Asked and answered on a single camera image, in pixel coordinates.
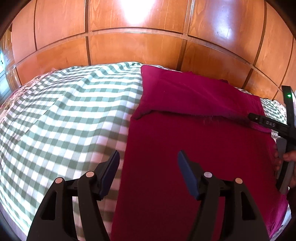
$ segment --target bedsheet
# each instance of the bedsheet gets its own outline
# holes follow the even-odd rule
[[[25,235],[56,177],[79,178],[117,149],[119,170],[109,194],[98,202],[111,232],[130,117],[143,90],[141,66],[125,62],[54,71],[34,78],[2,105],[0,202]],[[285,122],[279,103],[261,103],[266,116]],[[83,240],[76,198],[73,208]]]

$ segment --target blue rubber tip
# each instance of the blue rubber tip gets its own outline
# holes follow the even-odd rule
[[[198,181],[193,171],[191,170],[186,156],[182,151],[178,153],[178,164],[185,180],[186,186],[189,190],[189,193],[197,199],[199,197],[198,192]]]

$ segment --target maroon cloth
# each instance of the maroon cloth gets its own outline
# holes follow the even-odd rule
[[[179,170],[180,150],[220,179],[242,178],[269,235],[276,232],[287,201],[275,188],[274,141],[247,120],[249,112],[264,114],[259,97],[192,73],[150,66],[141,72],[144,92],[131,119],[111,240],[187,239],[199,203]],[[222,204],[213,240],[219,238]]]

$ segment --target checkered bedsheet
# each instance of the checkered bedsheet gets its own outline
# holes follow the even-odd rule
[[[0,124],[0,202],[26,235],[56,177],[79,178],[116,149],[119,170],[98,202],[111,232],[129,121],[143,91],[141,66],[125,62],[55,71],[11,104]],[[276,102],[261,102],[268,117],[285,122]],[[83,240],[77,198],[74,218]]]

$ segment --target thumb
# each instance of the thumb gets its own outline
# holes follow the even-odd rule
[[[283,159],[284,161],[296,161],[296,150],[285,153]]]

